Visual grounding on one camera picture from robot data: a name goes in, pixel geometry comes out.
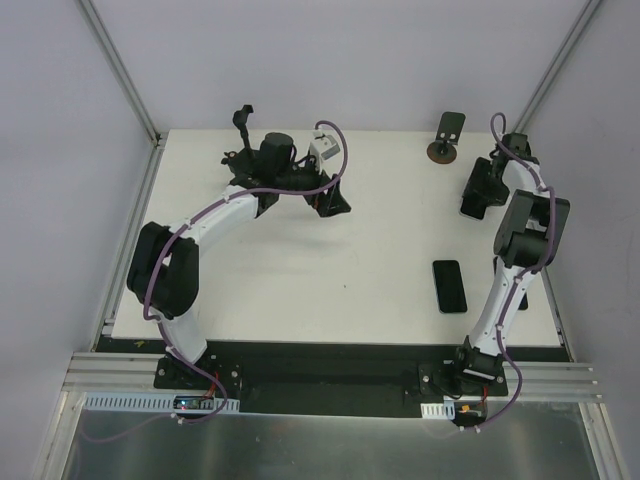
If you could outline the brown-base grey phone stand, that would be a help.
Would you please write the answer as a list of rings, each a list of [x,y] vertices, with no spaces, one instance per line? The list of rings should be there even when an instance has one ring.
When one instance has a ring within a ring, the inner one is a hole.
[[[445,111],[442,113],[435,139],[426,150],[431,161],[447,165],[457,158],[456,145],[459,142],[465,121],[466,115],[462,112]]]

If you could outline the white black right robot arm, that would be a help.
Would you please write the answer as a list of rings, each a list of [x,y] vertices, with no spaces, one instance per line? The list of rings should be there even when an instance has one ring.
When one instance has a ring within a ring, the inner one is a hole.
[[[478,158],[462,194],[460,212],[482,220],[491,207],[506,211],[494,243],[494,280],[482,313],[456,352],[452,387],[473,394],[502,375],[506,338],[527,290],[550,265],[571,204],[542,180],[528,137],[504,135],[490,157]]]

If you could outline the green-edged black phone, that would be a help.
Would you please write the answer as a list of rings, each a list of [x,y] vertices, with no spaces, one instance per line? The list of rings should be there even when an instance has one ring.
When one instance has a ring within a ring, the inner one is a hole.
[[[439,311],[443,314],[466,313],[468,306],[459,262],[435,260],[432,270]]]

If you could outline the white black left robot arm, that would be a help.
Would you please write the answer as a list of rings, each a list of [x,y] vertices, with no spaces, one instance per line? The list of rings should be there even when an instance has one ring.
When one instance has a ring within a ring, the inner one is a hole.
[[[306,155],[297,158],[296,152],[291,136],[270,132],[257,149],[246,144],[225,153],[221,163],[233,177],[218,199],[181,222],[149,222],[139,233],[126,287],[140,302],[144,319],[157,324],[168,352],[181,360],[176,375],[188,388],[204,387],[212,369],[201,358],[207,340],[195,308],[203,255],[282,196],[303,198],[322,218],[351,210],[340,191],[342,174],[328,174],[324,168],[336,155],[348,155],[339,128],[318,122]]]

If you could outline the short black round-base phone stand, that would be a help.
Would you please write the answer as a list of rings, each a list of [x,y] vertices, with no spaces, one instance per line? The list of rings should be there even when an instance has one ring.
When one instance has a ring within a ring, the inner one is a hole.
[[[230,185],[241,186],[245,189],[259,185],[259,179],[255,173],[257,159],[252,149],[243,148],[238,152],[225,152],[221,164],[228,167],[232,174]]]

